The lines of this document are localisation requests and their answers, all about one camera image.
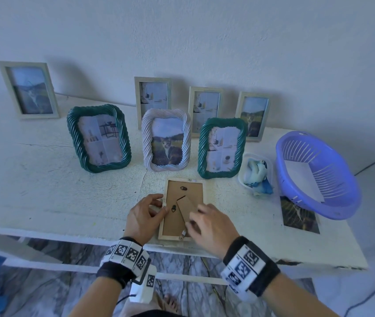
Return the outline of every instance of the green picture frame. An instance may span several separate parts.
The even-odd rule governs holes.
[[[116,130],[118,131],[122,159],[120,162],[111,162],[104,165],[94,165],[89,162],[89,155],[86,151],[84,137],[79,129],[78,123],[80,117],[93,117],[99,114],[109,114],[116,119]],[[67,127],[73,139],[74,149],[79,157],[80,165],[86,171],[99,173],[106,170],[118,170],[126,167],[132,160],[132,151],[130,149],[129,135],[127,133],[124,114],[121,110],[112,105],[105,104],[103,106],[73,107],[67,115]]]
[[[209,133],[213,127],[236,127],[240,130],[237,137],[237,150],[234,158],[234,167],[231,171],[220,171],[220,172],[210,172],[206,170],[207,161],[206,156],[209,150]],[[245,122],[240,118],[211,118],[208,119],[201,128],[201,134],[199,137],[199,148],[198,148],[198,173],[204,179],[212,178],[231,178],[240,170],[242,165],[242,158],[244,152],[244,145],[246,143],[246,134],[248,128]]]

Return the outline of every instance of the rope-textured frame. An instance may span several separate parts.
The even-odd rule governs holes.
[[[89,162],[89,155],[83,144],[84,138],[79,130],[78,123],[80,117],[93,117],[99,114],[109,114],[116,118],[116,127],[120,138],[121,152],[123,153],[121,162],[111,162],[101,166],[96,166]],[[74,149],[79,157],[80,165],[84,170],[98,173],[106,170],[121,169],[127,166],[130,160],[132,160],[132,151],[130,149],[129,135],[127,133],[126,122],[124,121],[124,114],[118,107],[112,104],[105,104],[103,106],[74,107],[68,112],[67,126],[68,131],[73,138]]]
[[[237,150],[234,155],[234,167],[232,171],[220,171],[210,172],[206,170],[206,155],[208,154],[209,148],[209,132],[213,127],[236,127],[240,130],[237,137]],[[240,170],[242,165],[242,157],[244,152],[244,145],[246,143],[246,134],[248,128],[245,122],[240,118],[222,119],[222,118],[211,118],[207,120],[201,128],[201,135],[199,137],[199,149],[198,149],[198,173],[204,179],[212,178],[231,178]]]
[[[152,163],[152,122],[155,118],[178,118],[183,121],[183,152],[179,164],[158,166]],[[151,171],[178,171],[184,169],[190,160],[190,117],[182,110],[149,109],[142,118],[143,163]]]

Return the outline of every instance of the wristband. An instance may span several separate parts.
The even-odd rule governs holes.
[[[260,297],[280,273],[277,265],[243,236],[233,241],[223,262],[227,267],[221,276],[238,295],[250,291]]]
[[[136,240],[123,237],[107,250],[96,277],[114,279],[124,289],[130,281],[142,284],[150,263],[149,254]]]

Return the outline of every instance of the hand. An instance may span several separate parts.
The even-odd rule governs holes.
[[[163,202],[157,200],[162,197],[162,194],[149,194],[130,209],[124,237],[132,237],[142,246],[151,240],[155,230],[168,213],[168,208],[162,208]],[[157,213],[149,207],[150,205],[160,207],[161,210]]]
[[[214,205],[198,205],[198,209],[199,213],[190,213],[190,220],[201,231],[196,231],[190,222],[186,223],[187,231],[198,245],[223,259],[239,233],[230,218]]]

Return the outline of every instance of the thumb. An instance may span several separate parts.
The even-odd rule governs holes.
[[[169,208],[162,207],[161,210],[153,216],[151,219],[155,221],[155,224],[159,225],[163,221],[164,217],[167,215]]]
[[[187,232],[189,233],[189,235],[193,238],[193,240],[195,240],[195,242],[197,244],[199,244],[199,241],[201,239],[201,234],[198,233],[195,228],[193,228],[192,224],[190,222],[186,222],[185,223],[186,225],[186,228],[187,228]]]

